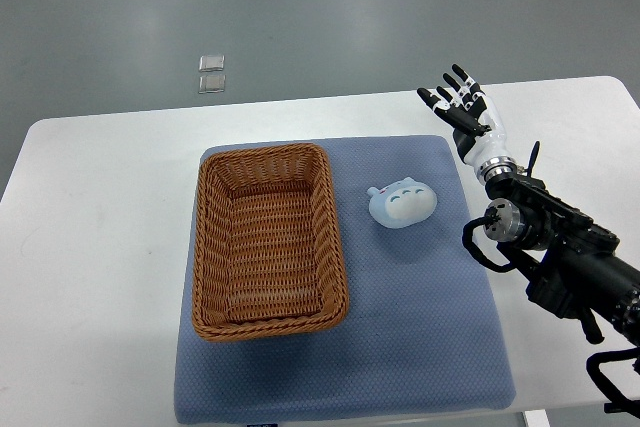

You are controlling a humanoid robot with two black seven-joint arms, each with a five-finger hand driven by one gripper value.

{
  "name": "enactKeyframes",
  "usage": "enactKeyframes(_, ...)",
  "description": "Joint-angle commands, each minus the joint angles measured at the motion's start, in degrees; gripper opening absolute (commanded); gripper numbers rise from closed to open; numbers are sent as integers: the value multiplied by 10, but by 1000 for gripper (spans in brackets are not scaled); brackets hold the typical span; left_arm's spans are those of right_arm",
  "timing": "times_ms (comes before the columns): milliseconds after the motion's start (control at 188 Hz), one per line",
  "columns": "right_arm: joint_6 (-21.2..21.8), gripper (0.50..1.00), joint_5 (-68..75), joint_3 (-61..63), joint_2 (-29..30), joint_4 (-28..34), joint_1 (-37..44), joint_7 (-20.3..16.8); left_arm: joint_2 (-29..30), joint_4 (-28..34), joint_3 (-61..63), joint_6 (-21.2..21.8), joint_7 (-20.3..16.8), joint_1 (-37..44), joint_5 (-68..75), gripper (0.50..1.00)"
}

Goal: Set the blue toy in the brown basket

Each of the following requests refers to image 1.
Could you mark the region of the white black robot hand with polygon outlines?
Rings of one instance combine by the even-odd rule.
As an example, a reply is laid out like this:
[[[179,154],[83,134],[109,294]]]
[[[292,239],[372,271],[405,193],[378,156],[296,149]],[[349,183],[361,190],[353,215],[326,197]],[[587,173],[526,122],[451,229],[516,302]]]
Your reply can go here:
[[[509,157],[506,149],[506,129],[493,100],[464,69],[452,65],[457,79],[449,73],[436,92],[418,88],[417,95],[443,122],[453,128],[453,140],[458,156],[476,171],[498,157]]]

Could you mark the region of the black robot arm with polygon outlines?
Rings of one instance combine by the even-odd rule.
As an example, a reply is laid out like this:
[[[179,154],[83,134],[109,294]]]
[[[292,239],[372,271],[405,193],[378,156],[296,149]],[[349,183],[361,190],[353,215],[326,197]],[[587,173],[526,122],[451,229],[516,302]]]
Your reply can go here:
[[[613,362],[639,362],[639,272],[616,255],[618,237],[549,193],[533,168],[506,155],[491,155],[476,168],[491,202],[468,222],[462,244],[485,268],[519,271],[530,302],[558,318],[580,322],[586,340],[600,344],[602,317],[631,348],[591,355],[586,371],[607,398],[607,413],[638,416],[639,403],[626,397],[603,373]]]

